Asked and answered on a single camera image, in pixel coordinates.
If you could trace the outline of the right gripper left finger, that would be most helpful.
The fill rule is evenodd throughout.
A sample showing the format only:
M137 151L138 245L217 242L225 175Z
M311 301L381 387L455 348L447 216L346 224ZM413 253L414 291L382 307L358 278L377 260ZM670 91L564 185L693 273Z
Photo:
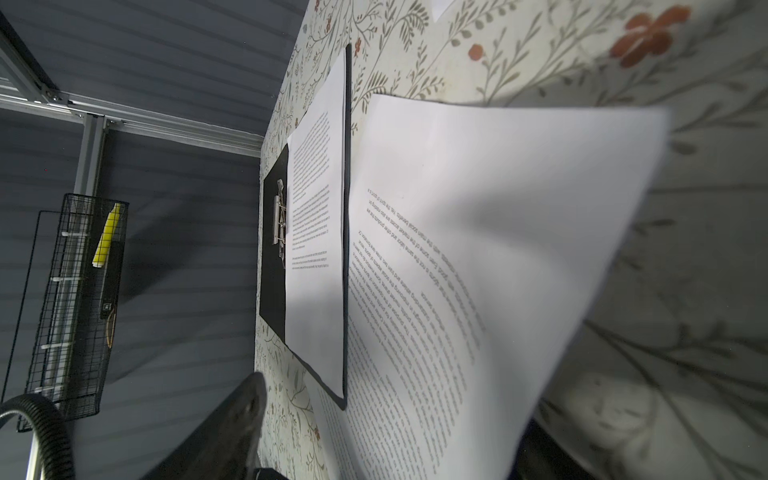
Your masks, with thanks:
M267 407L264 375L253 372L146 479L256 479Z

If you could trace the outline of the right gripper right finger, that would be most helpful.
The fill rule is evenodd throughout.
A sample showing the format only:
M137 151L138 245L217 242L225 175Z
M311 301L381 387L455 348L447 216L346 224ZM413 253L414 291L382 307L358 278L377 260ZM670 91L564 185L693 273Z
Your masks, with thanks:
M594 480L545 430L531 420L520 440L510 480Z

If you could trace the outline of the printed paper sheet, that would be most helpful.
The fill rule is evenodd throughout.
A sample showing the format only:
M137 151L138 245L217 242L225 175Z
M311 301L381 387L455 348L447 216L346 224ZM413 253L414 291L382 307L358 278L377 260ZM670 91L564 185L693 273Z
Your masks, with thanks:
M333 479L505 479L661 160L660 108L377 95L352 161Z

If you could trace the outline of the teal black clip folder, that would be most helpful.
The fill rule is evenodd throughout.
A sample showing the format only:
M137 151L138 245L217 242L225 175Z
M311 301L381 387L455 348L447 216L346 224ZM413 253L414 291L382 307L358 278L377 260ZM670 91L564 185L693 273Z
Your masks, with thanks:
M347 333L348 333L348 264L349 264L349 174L350 174L350 154L351 154L351 76L352 76L352 47L350 65L348 68L348 117L347 128L349 131L348 144L348 163L345 169L347 175L347 223L346 232L346 346L345 346L345 387L346 404L340 406L332 396L320 385L314 376L315 382L326 392L330 399L340 408L346 409L348 403L347 394ZM286 217L287 217L287 162L288 147L287 141L283 146L276 162L271 167L263 180L262 186L262 239L261 239L261 275L262 281L258 294L258 313L267 323L277 337L285 344L285 310L286 310L286 287L285 287L285 260L286 260Z

